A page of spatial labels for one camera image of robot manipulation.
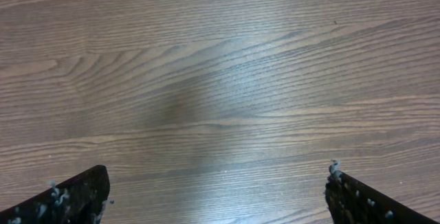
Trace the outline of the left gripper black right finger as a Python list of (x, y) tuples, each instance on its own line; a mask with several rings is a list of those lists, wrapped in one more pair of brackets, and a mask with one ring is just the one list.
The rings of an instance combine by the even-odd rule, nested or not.
[(335, 224), (439, 224), (339, 170), (333, 160), (325, 200)]

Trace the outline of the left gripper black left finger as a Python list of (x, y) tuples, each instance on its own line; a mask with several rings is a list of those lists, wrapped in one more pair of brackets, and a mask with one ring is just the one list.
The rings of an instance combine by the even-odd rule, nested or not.
[(96, 165), (1, 211), (1, 224), (100, 224), (109, 192), (107, 168)]

